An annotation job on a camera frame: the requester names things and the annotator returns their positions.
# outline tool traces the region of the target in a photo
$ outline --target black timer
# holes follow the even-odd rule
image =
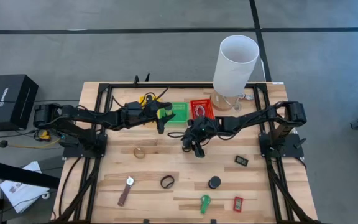
[[[234,160],[234,162],[238,163],[238,164],[241,164],[243,166],[247,166],[248,164],[248,159],[246,158],[243,158],[241,156],[236,156],[236,159]]]

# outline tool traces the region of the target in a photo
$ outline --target black box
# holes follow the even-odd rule
[[[27,75],[0,75],[0,131],[27,128],[37,90]]]

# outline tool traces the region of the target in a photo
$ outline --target small red box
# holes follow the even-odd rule
[[[205,115],[209,119],[215,119],[214,111],[212,109],[212,104],[210,99],[203,99],[203,100],[191,100],[191,115],[193,116],[193,119],[197,118],[196,115],[196,108],[198,106],[202,106],[205,110]]]
[[[234,205],[233,205],[233,210],[236,212],[241,212],[241,207],[242,207],[242,201],[243,199],[240,197],[234,197]]]

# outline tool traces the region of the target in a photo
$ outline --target red tray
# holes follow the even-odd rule
[[[193,119],[197,118],[195,109],[197,108],[198,105],[203,106],[203,108],[205,109],[205,116],[207,118],[209,118],[209,119],[214,119],[215,118],[214,111],[212,109],[212,104],[211,104],[210,99],[191,100],[190,105],[191,105],[191,115],[193,116]]]

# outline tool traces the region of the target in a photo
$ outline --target gray carpet floor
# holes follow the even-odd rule
[[[357,0],[255,0],[262,28],[358,27]],[[0,30],[253,27],[248,0],[0,0]],[[211,81],[234,33],[0,35],[0,75],[24,73],[38,100],[80,97],[85,81]],[[256,40],[255,33],[243,32]],[[298,129],[319,219],[358,223],[358,32],[263,33],[272,80],[304,103]],[[264,81],[259,60],[251,81]],[[33,144],[26,136],[10,139]],[[62,150],[1,149],[22,166]],[[53,199],[8,223],[46,222]]]

